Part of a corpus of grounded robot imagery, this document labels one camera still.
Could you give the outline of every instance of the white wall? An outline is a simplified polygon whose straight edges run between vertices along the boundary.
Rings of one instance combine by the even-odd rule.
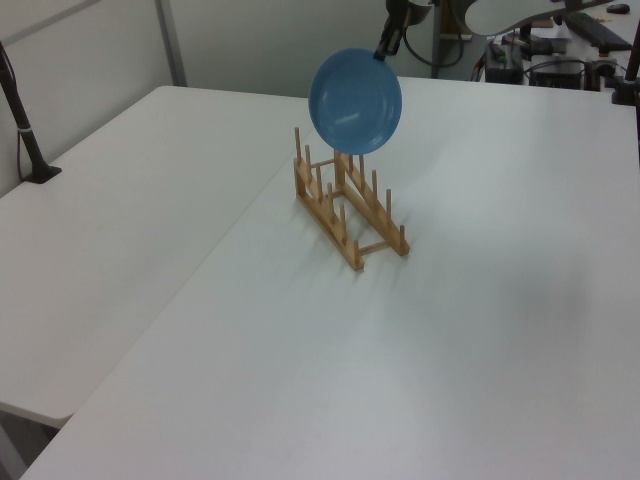
[[[322,61],[348,47],[374,50],[384,0],[171,0],[190,87],[305,97]],[[410,31],[431,58],[431,15]],[[430,75],[404,46],[388,63],[398,75]]]
[[[171,84],[154,0],[101,0],[5,47],[47,161],[155,87]],[[0,196],[18,184],[15,136],[0,94]],[[28,170],[28,160],[22,164]]]

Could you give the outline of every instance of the blue plate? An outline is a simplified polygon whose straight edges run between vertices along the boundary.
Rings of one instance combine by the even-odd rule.
[[[341,50],[316,72],[309,113],[330,146],[364,155],[384,145],[400,121],[402,92],[391,67],[361,48]]]

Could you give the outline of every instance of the black box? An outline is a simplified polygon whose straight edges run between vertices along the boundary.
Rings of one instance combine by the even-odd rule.
[[[570,90],[581,89],[584,67],[577,58],[536,55],[531,59],[531,68],[529,85]]]
[[[488,45],[485,50],[485,82],[522,85],[522,56],[520,54],[520,47],[518,45],[501,45],[498,46],[498,48],[503,52],[502,57],[492,52],[491,45]]]

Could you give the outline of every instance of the white table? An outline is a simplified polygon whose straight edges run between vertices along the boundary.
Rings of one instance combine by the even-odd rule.
[[[637,475],[634,110],[401,85],[367,166],[395,192],[408,257],[354,273],[287,163],[25,480]]]
[[[0,410],[60,427],[311,129],[303,99],[160,88],[0,200]]]

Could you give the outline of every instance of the black cable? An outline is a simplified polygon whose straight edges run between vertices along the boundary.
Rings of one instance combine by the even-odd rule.
[[[551,65],[560,65],[562,63],[581,63],[582,65],[586,65],[587,64],[587,62],[585,62],[583,60],[578,60],[578,59],[550,60],[548,62],[542,62],[542,63],[539,63],[537,65],[534,65],[533,67],[527,68],[522,73],[524,75],[526,75],[527,73],[533,72],[534,70],[538,70],[539,68],[549,67]]]
[[[13,71],[13,65],[11,65],[11,61],[9,60],[9,56],[7,55],[7,53],[4,50],[2,52],[2,58],[4,58],[4,61],[7,64],[7,67],[9,67],[9,74],[11,75],[11,80],[13,81],[13,83],[15,83],[16,82],[16,74]]]
[[[20,166],[20,131],[18,131],[18,146],[16,150],[18,151],[18,176],[20,177],[20,181],[24,182],[24,178],[22,177],[22,167]]]
[[[460,47],[460,52],[458,54],[458,58],[456,58],[453,62],[450,62],[450,63],[434,63],[434,62],[430,62],[429,60],[421,57],[413,48],[411,48],[411,45],[409,45],[409,40],[407,39],[407,31],[406,30],[405,30],[404,34],[402,35],[402,39],[404,40],[404,44],[407,47],[407,50],[409,50],[409,53],[411,53],[411,55],[413,55],[415,58],[420,60],[425,65],[429,65],[430,67],[433,67],[433,68],[453,67],[460,60],[462,60],[462,56],[464,55],[464,41],[462,40],[462,32],[460,31],[460,25],[458,24],[458,19],[453,14],[453,9],[451,8],[451,0],[445,0],[445,2],[447,4],[447,8],[449,9],[449,12],[451,13],[451,18],[453,19],[453,26],[456,29],[456,35],[458,37],[458,45]]]

